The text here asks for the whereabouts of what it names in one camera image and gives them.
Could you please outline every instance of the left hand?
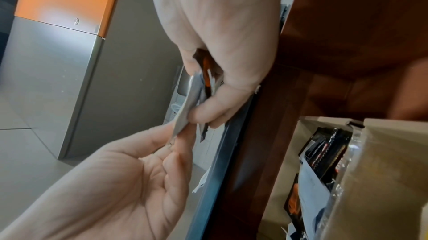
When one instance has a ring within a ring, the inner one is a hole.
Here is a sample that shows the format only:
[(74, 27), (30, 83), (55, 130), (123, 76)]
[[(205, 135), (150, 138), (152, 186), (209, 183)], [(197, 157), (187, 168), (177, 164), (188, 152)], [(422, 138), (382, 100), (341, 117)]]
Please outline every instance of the left hand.
[(196, 126), (189, 124), (174, 145), (164, 146), (172, 132), (167, 124), (100, 148), (0, 233), (0, 240), (166, 239), (189, 194)]

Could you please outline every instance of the hand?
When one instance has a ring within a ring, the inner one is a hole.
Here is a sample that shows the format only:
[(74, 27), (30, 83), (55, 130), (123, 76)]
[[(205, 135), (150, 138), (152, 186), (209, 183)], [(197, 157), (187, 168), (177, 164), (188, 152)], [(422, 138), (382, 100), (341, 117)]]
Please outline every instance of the hand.
[(189, 194), (196, 127), (164, 146), (173, 125), (109, 143), (0, 233), (6, 240), (166, 239)]
[(189, 115), (216, 128), (229, 120), (270, 70), (278, 44), (280, 0), (153, 0), (178, 45), (187, 72), (199, 69), (197, 48), (208, 50), (224, 72), (224, 85)]

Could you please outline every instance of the right hand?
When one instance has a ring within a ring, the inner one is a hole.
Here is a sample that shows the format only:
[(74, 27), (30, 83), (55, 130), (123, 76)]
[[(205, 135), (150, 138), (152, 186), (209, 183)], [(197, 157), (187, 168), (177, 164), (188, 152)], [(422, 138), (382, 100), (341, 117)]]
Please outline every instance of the right hand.
[(208, 50), (223, 70), (224, 85), (189, 114), (216, 128), (228, 121), (268, 74), (276, 54), (280, 0), (153, 0), (159, 19), (178, 45), (189, 75), (192, 58)]

